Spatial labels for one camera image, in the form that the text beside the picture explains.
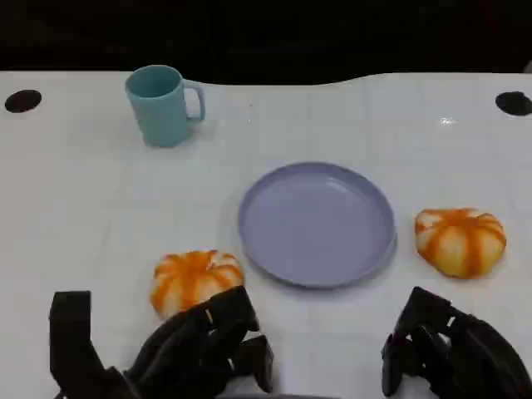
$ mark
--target orange and white pumpkin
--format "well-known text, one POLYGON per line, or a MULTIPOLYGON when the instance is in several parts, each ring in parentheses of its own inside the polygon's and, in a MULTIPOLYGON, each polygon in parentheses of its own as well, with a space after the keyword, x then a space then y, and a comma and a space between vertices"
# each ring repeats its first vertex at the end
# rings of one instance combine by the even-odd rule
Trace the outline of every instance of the orange and white pumpkin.
POLYGON ((214 250, 170 254, 155 268, 151 304, 167 319, 243 283, 242 268, 231 254, 214 250))
POLYGON ((489 273, 505 251, 502 224, 478 209, 426 209, 416 217, 417 252, 443 274, 489 273))

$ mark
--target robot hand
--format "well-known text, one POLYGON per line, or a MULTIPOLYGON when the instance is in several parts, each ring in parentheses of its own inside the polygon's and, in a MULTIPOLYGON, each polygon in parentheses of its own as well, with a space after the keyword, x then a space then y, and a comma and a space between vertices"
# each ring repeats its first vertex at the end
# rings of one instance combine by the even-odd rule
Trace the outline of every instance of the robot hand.
POLYGON ((56 293, 50 311, 50 367, 68 399, 210 399, 234 377, 253 375, 272 391, 273 354, 244 287, 212 297, 163 323, 123 374, 105 369, 91 343, 91 293, 56 293))
POLYGON ((382 360, 387 397, 407 374, 425 378, 441 399, 532 398, 525 365, 491 325, 419 287, 388 337, 382 360))

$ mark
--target plate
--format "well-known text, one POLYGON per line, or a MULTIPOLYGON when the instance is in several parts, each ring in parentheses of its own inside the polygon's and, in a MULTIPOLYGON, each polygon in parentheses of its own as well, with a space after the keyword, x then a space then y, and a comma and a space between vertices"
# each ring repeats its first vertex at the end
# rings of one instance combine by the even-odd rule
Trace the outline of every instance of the plate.
POLYGON ((239 208, 244 250, 260 268, 304 287, 353 283, 387 263, 396 239, 384 194, 352 170, 322 162, 276 169, 239 208))

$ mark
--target teal mug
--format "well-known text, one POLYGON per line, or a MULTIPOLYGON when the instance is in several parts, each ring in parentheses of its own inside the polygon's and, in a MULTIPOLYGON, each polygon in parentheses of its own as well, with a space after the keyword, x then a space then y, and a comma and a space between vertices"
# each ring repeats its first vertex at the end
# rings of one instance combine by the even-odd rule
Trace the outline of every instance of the teal mug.
POLYGON ((137 69, 127 78, 126 94, 147 145, 178 145, 191 134, 189 122, 205 119, 201 87, 183 79, 171 66, 150 65, 137 69), (185 89, 193 89, 198 93, 197 117, 187 116, 185 89))

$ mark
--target white table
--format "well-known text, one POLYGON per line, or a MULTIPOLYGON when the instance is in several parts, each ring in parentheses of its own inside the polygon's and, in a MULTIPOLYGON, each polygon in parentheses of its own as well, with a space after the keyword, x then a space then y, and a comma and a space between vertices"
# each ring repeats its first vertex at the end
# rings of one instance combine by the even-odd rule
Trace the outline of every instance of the white table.
MULTIPOLYGON (((55 290, 91 289, 103 362, 130 365, 158 323, 148 293, 159 257, 222 249, 245 262, 235 231, 243 192, 298 160, 335 162, 377 183, 395 210, 399 244, 389 268, 337 292, 290 288, 246 264, 281 392, 381 398, 380 350, 415 285, 485 318, 532 367, 532 118, 495 107, 502 91, 532 96, 532 78, 207 86, 208 120, 194 138, 155 150, 141 141, 126 76, 0 74, 1 99, 27 88, 43 96, 25 114, 0 110, 0 397, 57 393, 47 342, 55 290), (416 253, 416 212, 458 205, 485 208, 506 227, 507 254, 488 278, 444 278, 416 253)), ((430 397, 421 381, 404 385, 404 397, 430 397)), ((257 391, 252 380, 235 389, 257 391)))

